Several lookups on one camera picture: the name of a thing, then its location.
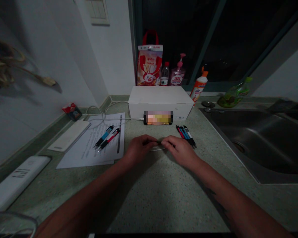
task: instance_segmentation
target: window frame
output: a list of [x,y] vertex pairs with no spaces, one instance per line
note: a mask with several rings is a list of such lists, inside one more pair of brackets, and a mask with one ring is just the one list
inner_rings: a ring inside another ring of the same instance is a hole
[[[202,63],[204,54],[207,47],[211,41],[213,33],[216,29],[218,21],[221,17],[222,11],[225,7],[226,0],[218,0],[216,8],[214,10],[212,20],[207,27],[207,34],[204,39],[204,43],[201,48],[201,52],[194,66],[193,72],[189,79],[188,85],[182,85],[183,89],[187,92],[192,91],[195,84],[195,79],[199,72],[200,65]],[[137,78],[137,59],[138,59],[138,45],[142,44],[142,0],[128,0],[129,6],[129,18],[130,18],[130,29],[131,38],[133,44],[133,58],[135,67],[135,82]],[[287,21],[285,26],[279,31],[279,33],[274,37],[274,39],[265,48],[262,54],[256,59],[253,65],[248,69],[245,75],[239,81],[222,81],[222,82],[208,82],[205,86],[203,92],[226,92],[229,88],[241,83],[247,76],[251,75],[255,69],[262,63],[262,61],[268,56],[272,49],[277,45],[277,43],[284,37],[284,35],[292,28],[292,26],[298,21],[298,10],[293,14],[293,16]]]

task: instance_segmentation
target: dish soap bottle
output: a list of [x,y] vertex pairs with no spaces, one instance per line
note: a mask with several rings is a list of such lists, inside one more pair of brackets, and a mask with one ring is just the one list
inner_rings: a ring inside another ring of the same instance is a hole
[[168,86],[169,75],[169,62],[165,62],[165,66],[161,71],[160,86]]
[[182,58],[185,57],[185,54],[181,53],[180,56],[181,56],[181,59],[177,63],[177,68],[174,68],[171,70],[171,75],[170,75],[170,80],[169,80],[168,86],[181,86],[182,85],[182,80],[185,75],[185,69],[182,68],[182,65],[183,65]]
[[225,108],[235,107],[248,94],[248,83],[252,79],[251,77],[247,77],[244,82],[231,87],[224,96],[220,97],[218,105]]

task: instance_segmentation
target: red pen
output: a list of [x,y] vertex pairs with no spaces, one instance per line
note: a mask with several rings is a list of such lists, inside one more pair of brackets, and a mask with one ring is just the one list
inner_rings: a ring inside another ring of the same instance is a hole
[[178,125],[175,126],[176,129],[178,130],[178,132],[180,133],[181,138],[185,139],[184,135],[182,134],[182,132],[180,131],[180,128],[178,127]]
[[117,136],[119,132],[120,132],[120,129],[117,128],[117,129],[112,133],[112,136],[111,136],[108,140],[105,140],[104,143],[102,143],[102,144],[97,148],[97,151],[100,152],[102,149],[104,149],[105,146],[107,146],[108,143],[109,143],[115,136]]

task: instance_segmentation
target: tattoo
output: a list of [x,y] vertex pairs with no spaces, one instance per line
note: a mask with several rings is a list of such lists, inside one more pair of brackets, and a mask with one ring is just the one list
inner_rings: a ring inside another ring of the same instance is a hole
[[226,213],[227,210],[222,206],[221,203],[218,202],[218,205],[220,206],[220,209],[222,210],[222,212]]
[[[216,195],[216,193],[212,189],[208,188],[208,190],[210,191],[210,193],[212,195]],[[219,203],[219,202],[217,202],[217,203],[218,203],[218,205],[219,205],[219,207],[220,207],[220,209],[221,209],[222,212],[224,212],[224,213],[227,212],[227,210],[222,206],[221,203]]]
[[209,188],[208,188],[208,190],[210,191],[210,193],[211,193],[212,195],[216,195],[216,193],[215,193],[212,189],[209,189]]

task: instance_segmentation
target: bottle cap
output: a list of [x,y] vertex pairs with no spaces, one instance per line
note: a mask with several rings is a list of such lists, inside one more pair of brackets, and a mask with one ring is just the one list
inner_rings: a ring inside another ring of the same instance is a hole
[[202,71],[202,76],[206,77],[206,76],[208,76],[208,73],[209,73],[208,71]]
[[252,81],[252,80],[253,80],[253,78],[251,78],[251,77],[247,77],[247,78],[245,79],[245,82],[248,83],[248,82],[250,82],[250,81]]

